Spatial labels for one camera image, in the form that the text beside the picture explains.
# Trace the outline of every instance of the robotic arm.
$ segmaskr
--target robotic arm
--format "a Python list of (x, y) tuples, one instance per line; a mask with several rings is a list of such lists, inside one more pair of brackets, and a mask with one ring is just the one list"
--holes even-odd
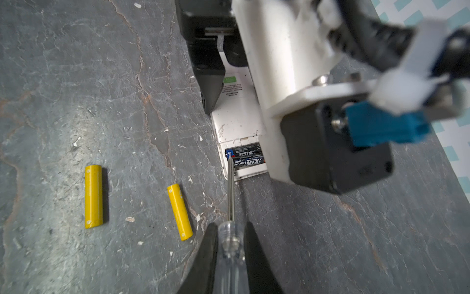
[[(389, 142), (416, 143), (430, 122), (464, 107), (456, 79), (470, 74), (470, 32), (444, 22), (416, 28), (365, 17), (353, 0), (176, 0), (205, 113), (225, 67), (249, 66), (261, 108), (269, 174), (336, 194), (393, 172)], [(383, 74), (329, 84), (343, 54)]]

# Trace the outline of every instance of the cable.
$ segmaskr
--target cable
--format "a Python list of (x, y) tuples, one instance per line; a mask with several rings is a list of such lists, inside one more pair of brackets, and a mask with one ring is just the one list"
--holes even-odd
[(432, 69), (433, 76), (450, 73), (452, 78), (470, 77), (470, 31), (458, 29), (447, 38), (446, 46)]
[(385, 42), (375, 37), (376, 30), (369, 19), (359, 11), (356, 1), (338, 0), (337, 4), (349, 33), (367, 63), (381, 72), (396, 67), (400, 62), (400, 56)]
[[(337, 0), (344, 23), (329, 33), (329, 39), (354, 59), (378, 70), (396, 67), (413, 40), (414, 30), (383, 24), (364, 16), (354, 0)], [(470, 77), (470, 31), (458, 29), (446, 40), (432, 69), (433, 76)]]

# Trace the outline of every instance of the green label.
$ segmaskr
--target green label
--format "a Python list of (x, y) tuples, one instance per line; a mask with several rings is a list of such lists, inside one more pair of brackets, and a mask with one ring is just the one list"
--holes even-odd
[(236, 82), (236, 77), (226, 77), (224, 79), (224, 84), (227, 84), (227, 83), (235, 83)]

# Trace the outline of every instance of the white paint speck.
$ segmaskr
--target white paint speck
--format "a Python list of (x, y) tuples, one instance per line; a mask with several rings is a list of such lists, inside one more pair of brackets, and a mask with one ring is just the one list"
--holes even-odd
[(73, 147), (77, 147), (77, 142), (81, 139), (82, 137), (78, 137), (77, 140), (73, 143)]

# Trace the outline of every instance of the screwdriver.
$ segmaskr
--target screwdriver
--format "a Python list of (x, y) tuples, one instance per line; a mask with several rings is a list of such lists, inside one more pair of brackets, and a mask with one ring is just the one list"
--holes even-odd
[(243, 249), (244, 226), (235, 222), (234, 162), (228, 157), (227, 221), (219, 226), (214, 293), (248, 294), (248, 274)]

